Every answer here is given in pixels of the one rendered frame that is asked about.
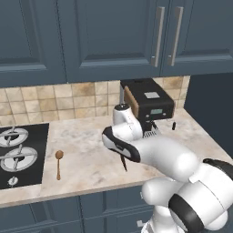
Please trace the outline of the wooden spoon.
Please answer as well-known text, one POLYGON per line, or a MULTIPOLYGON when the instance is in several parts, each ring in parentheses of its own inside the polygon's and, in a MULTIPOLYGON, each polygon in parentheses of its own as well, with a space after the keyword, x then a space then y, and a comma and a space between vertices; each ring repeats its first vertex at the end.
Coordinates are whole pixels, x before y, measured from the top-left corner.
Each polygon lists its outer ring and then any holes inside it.
POLYGON ((57 174, 56 179, 59 180, 61 178, 60 176, 60 160, 63 158, 64 152, 62 150, 56 151, 56 159, 57 159, 57 174))

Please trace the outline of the black coffee machine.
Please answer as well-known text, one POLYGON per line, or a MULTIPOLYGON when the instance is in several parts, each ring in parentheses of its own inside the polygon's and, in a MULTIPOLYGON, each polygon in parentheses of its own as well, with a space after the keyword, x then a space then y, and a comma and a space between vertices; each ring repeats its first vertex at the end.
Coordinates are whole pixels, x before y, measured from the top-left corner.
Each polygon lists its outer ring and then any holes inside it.
POLYGON ((174 100, 152 78, 120 81, 120 102, 131 106, 143 133, 156 127, 155 120, 172 118, 174 100))

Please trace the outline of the dark blue drawer front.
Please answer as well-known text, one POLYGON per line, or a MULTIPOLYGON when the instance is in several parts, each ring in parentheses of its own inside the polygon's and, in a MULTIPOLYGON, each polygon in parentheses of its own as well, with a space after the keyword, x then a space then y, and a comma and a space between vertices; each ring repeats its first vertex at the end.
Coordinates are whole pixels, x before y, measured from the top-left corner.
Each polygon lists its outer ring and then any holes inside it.
POLYGON ((93 218, 134 208, 149 208, 141 197, 141 186, 108 190, 80 197, 84 218, 93 218))
POLYGON ((143 224, 148 222, 152 208, 142 208, 119 212, 96 218, 84 219, 85 233, 140 233, 143 224))

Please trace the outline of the dark blue tall cabinet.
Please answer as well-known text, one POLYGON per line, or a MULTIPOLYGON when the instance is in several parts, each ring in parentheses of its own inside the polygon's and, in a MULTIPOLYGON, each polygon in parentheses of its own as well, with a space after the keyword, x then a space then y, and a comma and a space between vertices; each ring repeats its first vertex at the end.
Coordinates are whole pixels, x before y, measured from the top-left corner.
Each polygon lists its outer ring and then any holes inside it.
POLYGON ((184 108, 233 159, 233 73, 191 76, 184 108))

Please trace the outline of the black hob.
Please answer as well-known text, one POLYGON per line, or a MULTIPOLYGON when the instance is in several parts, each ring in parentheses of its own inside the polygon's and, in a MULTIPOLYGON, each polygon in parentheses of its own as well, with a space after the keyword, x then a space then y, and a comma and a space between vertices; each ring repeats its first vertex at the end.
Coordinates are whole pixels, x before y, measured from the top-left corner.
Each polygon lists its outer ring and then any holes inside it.
POLYGON ((49 124, 0 127, 0 190, 42 183, 49 124))

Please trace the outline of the dark blue base cupboard door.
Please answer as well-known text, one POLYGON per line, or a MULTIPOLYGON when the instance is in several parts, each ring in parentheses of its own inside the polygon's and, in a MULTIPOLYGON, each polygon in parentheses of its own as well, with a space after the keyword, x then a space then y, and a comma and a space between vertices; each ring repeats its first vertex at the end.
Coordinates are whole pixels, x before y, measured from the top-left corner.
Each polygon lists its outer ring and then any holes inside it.
POLYGON ((0 233, 83 233, 78 199, 0 208, 0 233))

